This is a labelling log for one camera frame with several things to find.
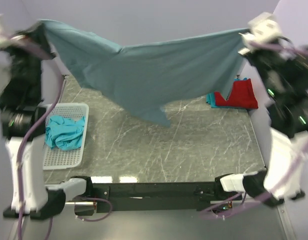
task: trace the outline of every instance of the marble table surface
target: marble table surface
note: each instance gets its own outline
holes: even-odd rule
[[[44,171],[46,184],[74,175],[94,182],[200,182],[264,168],[243,109],[210,108],[205,97],[166,106],[171,127],[130,116],[98,91],[66,80],[62,103],[86,103],[88,127],[80,166]]]

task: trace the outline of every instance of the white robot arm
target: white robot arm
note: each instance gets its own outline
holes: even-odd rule
[[[3,26],[0,15],[0,50],[11,58],[10,82],[0,94],[0,121],[13,178],[12,203],[3,215],[6,218],[18,218],[20,215],[46,220],[61,213],[67,201],[77,196],[90,197],[93,184],[90,177],[74,176],[54,188],[45,187],[45,121],[27,136],[29,129],[49,111],[40,106],[42,60],[23,50],[19,46],[22,42],[18,40],[35,43],[49,55],[48,59],[53,59],[55,55],[51,53],[42,24],[37,23],[27,30],[19,31],[12,38],[5,35]],[[20,161],[18,151],[21,145],[24,151]]]
[[[266,171],[229,174],[219,181],[225,192],[246,192],[253,198],[269,192],[272,198],[265,204],[274,207],[282,204],[284,199],[297,200],[305,196],[300,180],[308,158],[302,153],[308,142],[308,59],[301,55],[284,59],[280,53],[258,49],[251,44],[279,44],[280,39],[287,40],[272,14],[261,14],[249,22],[249,28],[250,33],[242,35],[245,48],[238,53],[256,67],[273,100],[267,107],[271,118],[270,161]],[[285,184],[274,189],[299,154],[301,164]]]

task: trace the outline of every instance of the blue cloth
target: blue cloth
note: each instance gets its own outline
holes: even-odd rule
[[[215,102],[214,92],[206,95],[206,102],[210,105],[212,109],[238,109],[239,108],[239,107],[234,107],[234,106],[217,106]]]
[[[45,143],[50,148],[69,151],[82,146],[85,117],[78,121],[62,116],[51,116],[46,127]]]
[[[92,32],[41,20],[46,36],[82,88],[101,91],[131,115],[170,126],[163,107],[220,92],[227,99],[243,63],[239,33],[222,31],[179,40],[120,46]]]

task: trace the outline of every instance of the white plastic basket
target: white plastic basket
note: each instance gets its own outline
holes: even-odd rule
[[[83,158],[84,144],[89,120],[89,106],[85,103],[58,103],[46,118],[46,126],[50,121],[50,117],[55,115],[62,116],[64,118],[70,118],[74,121],[78,121],[82,117],[85,117],[82,145],[78,149],[64,151],[57,147],[51,149],[45,144],[43,148],[43,170],[75,168],[81,164]]]

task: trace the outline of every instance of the red cloth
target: red cloth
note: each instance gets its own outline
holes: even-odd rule
[[[233,83],[233,88],[228,100],[224,100],[219,92],[214,93],[215,105],[218,107],[234,107],[243,109],[258,109],[258,101],[253,92],[251,79],[237,80]]]

